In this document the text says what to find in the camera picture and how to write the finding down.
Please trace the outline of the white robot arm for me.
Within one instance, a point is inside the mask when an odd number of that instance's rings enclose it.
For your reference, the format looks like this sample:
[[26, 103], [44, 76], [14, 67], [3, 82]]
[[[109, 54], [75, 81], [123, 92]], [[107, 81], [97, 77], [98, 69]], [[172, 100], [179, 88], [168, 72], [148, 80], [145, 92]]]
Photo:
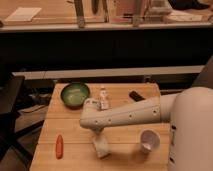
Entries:
[[80, 126], [106, 127], [169, 123], [168, 171], [213, 171], [213, 89], [192, 87], [105, 111], [84, 103]]

